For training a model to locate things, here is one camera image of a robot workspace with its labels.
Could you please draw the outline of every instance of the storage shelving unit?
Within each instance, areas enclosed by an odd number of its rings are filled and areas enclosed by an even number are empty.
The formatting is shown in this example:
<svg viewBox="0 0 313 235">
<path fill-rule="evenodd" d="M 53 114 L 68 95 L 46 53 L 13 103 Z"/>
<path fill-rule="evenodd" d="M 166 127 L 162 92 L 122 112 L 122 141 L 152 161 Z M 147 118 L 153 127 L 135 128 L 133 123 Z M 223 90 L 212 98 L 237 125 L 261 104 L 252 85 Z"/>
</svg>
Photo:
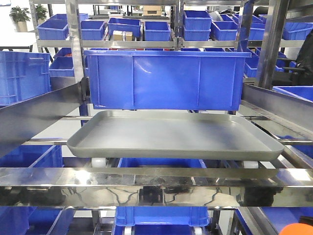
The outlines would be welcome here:
<svg viewBox="0 0 313 235">
<path fill-rule="evenodd" d="M 183 5 L 201 4 L 201 5 L 240 5 L 241 15 L 251 17 L 254 1 L 238 0 L 31 0 L 30 6 L 34 14 L 34 4 L 53 3 L 66 4 L 68 26 L 70 38 L 68 41 L 39 40 L 38 47 L 71 47 L 74 68 L 75 84 L 66 86 L 60 84 L 59 90 L 44 94 L 33 99 L 0 109 L 0 155 L 4 155 L 10 150 L 21 144 L 54 144 L 64 145 L 67 140 L 53 139 L 31 139 L 37 133 L 58 120 L 89 120 L 91 117 L 86 112 L 86 103 L 88 103 L 87 79 L 84 76 L 82 48 L 84 47 L 113 47 L 113 48 L 147 48 L 147 47 L 164 47 L 179 49 L 181 47 L 236 47 L 239 50 L 244 47 L 260 47 L 262 52 L 260 58 L 259 72 L 256 78 L 257 85 L 267 88 L 270 84 L 274 68 L 271 63 L 276 60 L 279 47 L 300 47 L 303 41 L 285 41 L 281 40 L 282 28 L 285 21 L 285 15 L 288 16 L 288 6 L 293 7 L 293 12 L 300 12 L 301 19 L 308 19 L 309 16 L 295 6 L 296 0 L 270 0 L 269 5 L 270 19 L 266 25 L 266 35 L 263 41 L 247 40 L 241 28 L 238 30 L 236 41 L 208 41 L 208 42 L 185 42 L 180 37 L 181 19 Z M 175 7 L 174 34 L 175 39 L 172 42 L 116 42 L 116 41 L 82 41 L 80 36 L 80 25 L 78 20 L 78 4 L 136 4 L 136 5 L 170 5 Z M 263 5 L 264 1 L 255 1 L 255 4 Z M 35 17 L 33 16 L 34 26 L 36 27 Z M 53 198 L 55 195 L 62 193 L 63 190 L 80 192 L 79 195 L 64 195 L 65 200 L 55 205 L 46 200 L 39 203 L 36 200 L 24 198 L 18 204 L 10 206 L 48 206 L 69 209 L 94 209 L 93 218 L 95 232 L 101 234 L 100 224 L 105 221 L 100 219 L 97 210 L 104 206 L 119 206 L 114 193 L 109 190 L 119 190 L 121 197 L 128 198 L 129 192 L 140 190 L 143 186 L 149 184 L 151 177 L 162 177 L 164 182 L 158 182 L 158 186 L 165 188 L 188 187 L 191 188 L 186 193 L 186 198 L 182 203 L 179 200 L 171 202 L 174 206 L 203 206 L 198 198 L 208 195 L 208 201 L 215 194 L 227 196 L 224 200 L 212 200 L 212 203 L 206 205 L 210 210 L 214 210 L 211 221 L 212 234 L 220 234 L 218 226 L 219 209 L 236 209 L 240 204 L 246 202 L 246 196 L 249 187 L 255 189 L 255 193 L 260 193 L 264 188 L 277 189 L 276 195 L 272 195 L 273 203 L 270 206 L 281 207 L 300 207 L 312 206 L 312 202 L 305 200 L 301 195 L 310 195 L 313 190 L 313 160 L 299 151 L 294 150 L 293 144 L 312 144 L 313 142 L 313 107 L 312 104 L 269 91 L 263 88 L 244 85 L 242 103 L 239 112 L 246 119 L 253 121 L 257 126 L 271 133 L 274 138 L 278 136 L 290 135 L 296 140 L 280 140 L 286 145 L 284 153 L 277 160 L 271 162 L 276 169 L 266 169 L 266 164 L 259 162 L 257 167 L 260 169 L 244 169 L 245 163 L 235 161 L 223 161 L 222 165 L 226 168 L 208 168 L 197 171 L 189 169 L 178 169 L 168 171 L 166 168 L 155 169 L 131 169 L 131 168 L 114 168 L 104 169 L 97 168 L 5 168 L 0 169 L 0 189 L 5 195 L 16 195 L 19 190 L 29 192 L 29 197 L 36 198 L 39 193 L 46 193 Z M 79 117 L 66 116 L 72 110 L 80 107 L 81 115 Z M 109 160 L 109 166 L 116 166 L 115 159 Z M 0 205 L 7 206 L 7 201 L 0 198 Z M 123 204 L 124 206 L 138 205 L 138 199 Z M 263 206 L 262 201 L 255 201 L 254 206 Z M 253 217 L 249 220 L 248 226 L 254 227 L 254 234 L 273 234 L 272 231 L 266 230 L 268 221 L 264 217 L 257 218 L 255 212 L 251 209 L 244 208 L 241 211 L 243 216 Z M 228 235 L 237 234 L 238 221 L 234 220 Z M 50 234 L 56 232 L 57 226 L 52 228 Z"/>
</svg>

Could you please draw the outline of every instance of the blue storage crate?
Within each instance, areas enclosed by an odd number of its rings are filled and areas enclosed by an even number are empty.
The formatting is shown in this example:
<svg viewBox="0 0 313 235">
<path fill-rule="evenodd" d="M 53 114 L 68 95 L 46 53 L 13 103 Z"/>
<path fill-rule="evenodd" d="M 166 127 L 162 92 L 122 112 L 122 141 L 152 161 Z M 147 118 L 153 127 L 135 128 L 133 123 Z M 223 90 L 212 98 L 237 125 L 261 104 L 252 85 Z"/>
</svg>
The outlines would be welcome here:
<svg viewBox="0 0 313 235">
<path fill-rule="evenodd" d="M 260 14 L 259 15 L 259 19 L 262 20 L 262 22 L 265 24 L 266 23 L 266 19 L 267 19 L 267 14 Z"/>
<path fill-rule="evenodd" d="M 68 233 L 69 225 L 73 219 L 74 210 L 67 209 L 36 209 L 29 217 L 29 230 L 25 235 L 45 235 L 53 227 L 53 231 L 58 235 Z"/>
<path fill-rule="evenodd" d="M 313 86 L 273 87 L 274 91 L 313 102 Z"/>
<path fill-rule="evenodd" d="M 51 91 L 48 53 L 0 51 L 0 106 Z"/>
<path fill-rule="evenodd" d="M 206 11 L 184 11 L 183 24 L 187 30 L 209 30 L 212 18 Z"/>
<path fill-rule="evenodd" d="M 118 6 L 109 6 L 110 10 L 115 10 L 117 11 L 118 10 Z"/>
<path fill-rule="evenodd" d="M 234 41 L 238 25 L 230 21 L 214 21 L 211 25 L 211 36 L 219 41 Z"/>
<path fill-rule="evenodd" d="M 201 51 L 199 48 L 181 48 L 181 51 Z"/>
<path fill-rule="evenodd" d="M 121 158 L 117 167 L 181 167 L 206 168 L 203 160 L 175 158 Z"/>
<path fill-rule="evenodd" d="M 286 22 L 284 25 L 285 31 L 295 31 L 300 29 L 312 29 L 313 23 L 289 23 Z"/>
<path fill-rule="evenodd" d="M 283 39 L 285 40 L 305 40 L 307 35 L 312 31 L 313 27 L 298 29 L 294 31 L 286 31 L 284 29 Z"/>
<path fill-rule="evenodd" d="M 67 15 L 66 14 L 55 14 L 50 17 L 51 20 L 64 20 L 67 21 Z M 79 20 L 85 21 L 88 20 L 89 16 L 87 13 L 79 13 Z"/>
<path fill-rule="evenodd" d="M 258 64 L 259 64 L 259 57 L 252 57 L 252 58 L 247 58 L 245 62 L 245 75 L 247 77 L 255 77 L 256 72 L 258 70 Z M 282 67 L 285 66 L 285 62 L 283 61 L 276 61 L 276 66 L 275 66 L 275 71 L 283 72 L 284 70 Z"/>
<path fill-rule="evenodd" d="M 185 41 L 208 41 L 211 30 L 188 30 L 184 27 Z"/>
<path fill-rule="evenodd" d="M 205 48 L 204 51 L 225 51 L 223 48 Z"/>
<path fill-rule="evenodd" d="M 51 77 L 73 77 L 74 67 L 72 57 L 57 57 L 49 67 Z"/>
<path fill-rule="evenodd" d="M 263 40 L 265 24 L 251 23 L 249 40 Z"/>
<path fill-rule="evenodd" d="M 0 207 L 2 235 L 23 235 L 29 229 L 29 207 Z"/>
<path fill-rule="evenodd" d="M 115 30 L 133 32 L 134 37 L 140 37 L 140 20 L 111 18 L 108 22 L 109 34 L 113 35 Z"/>
<path fill-rule="evenodd" d="M 260 48 L 260 47 L 256 48 L 256 49 L 255 49 L 255 53 L 256 53 L 258 56 L 260 56 L 260 54 L 261 54 L 261 48 Z M 282 53 L 281 51 L 278 52 L 277 57 L 278 57 L 278 58 L 287 58 L 287 56 L 286 56 L 284 53 Z"/>
<path fill-rule="evenodd" d="M 101 47 L 94 47 L 91 48 L 90 50 L 109 50 L 108 48 L 101 48 Z"/>
<path fill-rule="evenodd" d="M 163 48 L 145 48 L 145 50 L 159 50 L 159 51 L 164 51 Z"/>
<path fill-rule="evenodd" d="M 83 40 L 101 41 L 104 36 L 104 21 L 81 21 Z"/>
<path fill-rule="evenodd" d="M 220 15 L 223 21 L 234 21 L 233 18 L 231 18 L 229 15 L 227 14 L 221 14 Z"/>
<path fill-rule="evenodd" d="M 234 14 L 233 15 L 233 20 L 234 20 L 235 23 L 238 24 L 239 23 L 239 14 Z M 261 20 L 260 18 L 254 16 L 254 15 L 252 15 L 252 21 L 251 22 L 252 23 L 259 23 L 259 24 L 263 24 L 264 23 L 263 20 Z"/>
<path fill-rule="evenodd" d="M 123 235 L 124 227 L 114 226 L 113 235 Z M 192 235 L 193 228 L 188 225 L 136 225 L 134 235 Z"/>
<path fill-rule="evenodd" d="M 209 224 L 206 207 L 116 207 L 117 226 Z"/>
<path fill-rule="evenodd" d="M 37 29 L 41 40 L 65 40 L 68 36 L 67 21 L 47 20 Z"/>
<path fill-rule="evenodd" d="M 69 47 L 64 47 L 61 50 L 59 50 L 54 56 L 53 58 L 56 57 L 65 57 L 66 55 L 69 55 L 67 57 L 71 57 L 72 56 L 72 49 Z"/>
<path fill-rule="evenodd" d="M 62 149 L 57 145 L 21 145 L 0 158 L 0 167 L 62 166 Z"/>
<path fill-rule="evenodd" d="M 113 50 L 89 50 L 85 55 L 96 109 L 182 110 L 238 110 L 245 58 L 251 56 Z"/>
<path fill-rule="evenodd" d="M 146 41 L 171 40 L 171 28 L 167 22 L 145 22 Z"/>
<path fill-rule="evenodd" d="M 270 223 L 279 233 L 285 226 L 293 223 L 298 223 L 300 216 L 313 217 L 313 208 L 309 207 L 299 207 L 299 208 L 263 207 L 262 210 L 267 216 Z"/>
</svg>

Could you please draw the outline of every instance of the metal post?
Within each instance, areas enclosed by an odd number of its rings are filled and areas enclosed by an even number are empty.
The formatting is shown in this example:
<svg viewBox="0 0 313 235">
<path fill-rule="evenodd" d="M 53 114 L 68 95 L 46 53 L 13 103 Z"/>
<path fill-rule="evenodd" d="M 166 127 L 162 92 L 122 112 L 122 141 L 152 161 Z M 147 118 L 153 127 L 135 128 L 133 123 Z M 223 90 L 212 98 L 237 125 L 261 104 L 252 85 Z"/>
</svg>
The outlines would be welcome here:
<svg viewBox="0 0 313 235">
<path fill-rule="evenodd" d="M 235 50 L 246 51 L 255 0 L 241 1 Z"/>
<path fill-rule="evenodd" d="M 32 0 L 29 1 L 29 7 L 30 7 L 30 13 L 31 13 L 31 19 L 33 21 L 33 25 L 34 25 L 34 31 L 35 31 L 35 35 L 36 35 L 36 39 L 39 39 L 39 34 L 38 34 L 38 22 L 37 22 L 37 17 L 36 17 L 36 7 L 35 4 Z M 43 53 L 44 50 L 42 47 L 37 47 L 38 48 L 38 52 Z"/>
<path fill-rule="evenodd" d="M 269 0 L 256 86 L 266 89 L 271 87 L 288 5 L 289 0 Z"/>
<path fill-rule="evenodd" d="M 72 48 L 72 57 L 75 73 L 75 81 L 80 82 L 85 76 L 83 48 L 81 41 L 81 29 L 79 21 L 79 10 L 77 0 L 65 0 L 67 8 L 67 22 L 69 30 L 69 40 Z"/>
</svg>

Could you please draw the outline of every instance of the white roller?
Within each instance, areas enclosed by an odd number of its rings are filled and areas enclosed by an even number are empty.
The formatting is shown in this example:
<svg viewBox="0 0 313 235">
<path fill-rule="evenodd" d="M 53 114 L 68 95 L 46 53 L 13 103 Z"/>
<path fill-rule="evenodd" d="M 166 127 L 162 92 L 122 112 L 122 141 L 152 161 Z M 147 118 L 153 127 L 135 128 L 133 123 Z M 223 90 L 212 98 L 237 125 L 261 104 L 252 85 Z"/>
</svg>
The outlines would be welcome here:
<svg viewBox="0 0 313 235">
<path fill-rule="evenodd" d="M 91 159 L 91 167 L 105 168 L 106 166 L 107 166 L 106 158 L 92 158 Z"/>
</svg>

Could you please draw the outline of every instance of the metal rail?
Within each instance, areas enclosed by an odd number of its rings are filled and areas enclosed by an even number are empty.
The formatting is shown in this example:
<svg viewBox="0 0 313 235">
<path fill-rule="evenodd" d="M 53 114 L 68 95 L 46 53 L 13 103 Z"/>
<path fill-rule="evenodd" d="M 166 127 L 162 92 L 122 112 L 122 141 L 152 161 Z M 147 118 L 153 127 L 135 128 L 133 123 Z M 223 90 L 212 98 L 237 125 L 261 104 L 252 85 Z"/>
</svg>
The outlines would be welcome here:
<svg viewBox="0 0 313 235">
<path fill-rule="evenodd" d="M 311 169 L 0 168 L 0 185 L 2 206 L 313 206 Z"/>
</svg>

